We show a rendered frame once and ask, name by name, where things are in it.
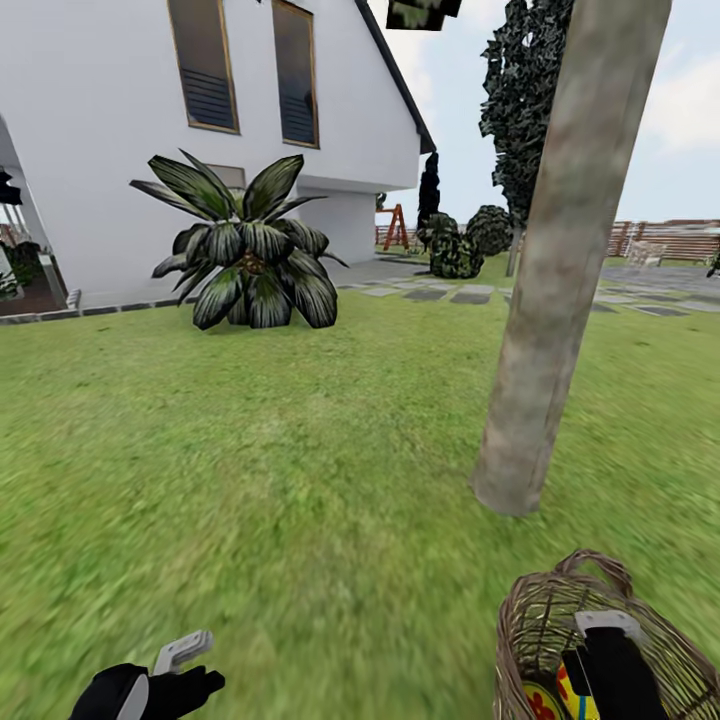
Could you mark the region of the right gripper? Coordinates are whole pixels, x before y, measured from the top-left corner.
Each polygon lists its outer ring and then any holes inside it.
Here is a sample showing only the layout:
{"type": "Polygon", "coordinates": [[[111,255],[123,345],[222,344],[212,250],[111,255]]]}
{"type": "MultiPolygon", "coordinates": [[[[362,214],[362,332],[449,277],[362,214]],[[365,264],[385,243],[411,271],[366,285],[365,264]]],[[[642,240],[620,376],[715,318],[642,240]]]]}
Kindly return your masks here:
{"type": "Polygon", "coordinates": [[[574,687],[572,690],[575,695],[578,696],[591,696],[589,691],[589,683],[581,667],[579,656],[577,655],[577,649],[575,647],[568,647],[563,649],[559,653],[560,660],[564,661],[565,667],[568,671],[570,683],[574,687]]]}

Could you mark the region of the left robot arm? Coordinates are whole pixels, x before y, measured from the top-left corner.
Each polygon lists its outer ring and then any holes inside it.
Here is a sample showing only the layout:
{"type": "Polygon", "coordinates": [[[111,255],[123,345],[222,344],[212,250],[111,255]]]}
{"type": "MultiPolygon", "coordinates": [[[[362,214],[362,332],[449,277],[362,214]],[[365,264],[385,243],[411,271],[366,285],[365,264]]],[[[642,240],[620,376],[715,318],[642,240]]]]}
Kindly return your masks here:
{"type": "Polygon", "coordinates": [[[212,631],[197,630],[162,648],[153,677],[146,666],[133,664],[100,670],[67,720],[179,720],[224,687],[224,676],[216,671],[205,673],[199,666],[181,673],[178,668],[212,646],[212,631]]]}

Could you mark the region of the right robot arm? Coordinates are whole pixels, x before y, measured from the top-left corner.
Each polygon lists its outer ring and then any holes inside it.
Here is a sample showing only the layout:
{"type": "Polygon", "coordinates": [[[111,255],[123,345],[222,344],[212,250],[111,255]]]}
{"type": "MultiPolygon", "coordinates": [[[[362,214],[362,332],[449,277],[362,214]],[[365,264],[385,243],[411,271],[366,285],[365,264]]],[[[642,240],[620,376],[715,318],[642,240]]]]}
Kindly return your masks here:
{"type": "Polygon", "coordinates": [[[582,643],[560,651],[572,690],[593,696],[600,720],[671,720],[659,684],[632,640],[641,622],[622,610],[574,612],[582,643]]]}

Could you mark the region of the easter egg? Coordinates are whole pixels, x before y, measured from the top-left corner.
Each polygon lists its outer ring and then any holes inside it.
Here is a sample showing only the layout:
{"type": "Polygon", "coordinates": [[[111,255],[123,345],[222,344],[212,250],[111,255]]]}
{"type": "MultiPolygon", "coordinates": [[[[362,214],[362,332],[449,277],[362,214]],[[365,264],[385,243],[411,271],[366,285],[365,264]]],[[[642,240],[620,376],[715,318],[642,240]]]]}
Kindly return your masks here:
{"type": "Polygon", "coordinates": [[[542,688],[536,684],[534,678],[522,677],[522,680],[528,704],[537,720],[574,720],[567,710],[568,707],[560,702],[564,698],[560,698],[557,692],[554,693],[554,688],[542,688]]]}
{"type": "Polygon", "coordinates": [[[559,689],[557,693],[560,698],[564,698],[560,702],[568,707],[567,710],[573,716],[572,718],[574,720],[600,720],[593,696],[575,695],[564,661],[560,660],[556,666],[554,674],[556,675],[556,688],[559,689]]]}

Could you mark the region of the wicker basket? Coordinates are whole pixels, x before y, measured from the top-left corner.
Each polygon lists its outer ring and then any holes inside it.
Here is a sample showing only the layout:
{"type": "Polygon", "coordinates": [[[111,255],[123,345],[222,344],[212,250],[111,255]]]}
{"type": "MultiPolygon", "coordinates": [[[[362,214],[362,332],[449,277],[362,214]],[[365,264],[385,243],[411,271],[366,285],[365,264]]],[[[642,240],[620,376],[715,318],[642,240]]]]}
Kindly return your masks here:
{"type": "MultiPolygon", "coordinates": [[[[648,632],[642,630],[632,640],[636,643],[650,670],[662,668],[662,660],[672,649],[680,648],[684,654],[680,659],[682,670],[691,673],[698,671],[698,680],[701,684],[696,693],[690,684],[683,686],[689,698],[682,695],[679,700],[682,708],[670,708],[671,720],[698,720],[698,712],[705,720],[713,720],[705,703],[708,703],[716,720],[720,720],[720,708],[716,701],[720,701],[720,673],[707,659],[705,654],[687,637],[678,627],[670,621],[663,619],[648,603],[633,595],[631,574],[624,565],[610,555],[594,551],[593,549],[575,549],[572,555],[555,565],[553,571],[543,573],[530,573],[521,575],[509,589],[509,594],[498,608],[497,621],[497,664],[494,678],[495,697],[491,705],[493,720],[537,720],[528,704],[528,696],[524,690],[522,677],[534,678],[542,688],[556,688],[556,675],[550,666],[542,666],[541,654],[538,651],[530,652],[527,645],[519,647],[527,635],[536,635],[533,643],[536,649],[556,650],[556,644],[546,641],[552,637],[550,624],[560,626],[568,631],[565,642],[574,643],[581,631],[576,624],[576,617],[552,617],[553,607],[575,607],[575,612],[586,611],[590,595],[599,591],[597,596],[608,602],[614,600],[616,605],[608,604],[609,610],[622,610],[629,616],[638,616],[642,628],[652,631],[661,646],[654,645],[648,632]],[[588,573],[576,572],[583,563],[590,559],[596,563],[606,575],[611,585],[597,579],[588,573]],[[565,589],[578,589],[579,597],[572,600],[567,596],[557,599],[557,595],[565,589]],[[533,589],[533,590],[532,590],[533,589]],[[527,624],[529,609],[534,608],[535,601],[544,600],[544,607],[534,619],[534,624],[527,624]],[[654,645],[654,646],[653,646],[654,645]],[[647,647],[650,647],[648,650],[647,647]],[[531,658],[532,659],[531,659],[531,658]]],[[[544,689],[544,690],[545,690],[544,689]]]]}

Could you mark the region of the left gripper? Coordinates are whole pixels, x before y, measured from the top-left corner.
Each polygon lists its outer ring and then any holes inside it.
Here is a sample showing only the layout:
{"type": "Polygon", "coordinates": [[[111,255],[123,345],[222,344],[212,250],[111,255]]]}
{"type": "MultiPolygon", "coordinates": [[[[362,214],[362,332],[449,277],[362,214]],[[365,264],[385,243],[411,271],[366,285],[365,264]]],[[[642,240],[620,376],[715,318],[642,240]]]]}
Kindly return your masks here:
{"type": "Polygon", "coordinates": [[[202,707],[208,696],[224,687],[224,676],[205,667],[194,667],[181,675],[161,675],[165,684],[165,702],[156,720],[179,720],[202,707]]]}

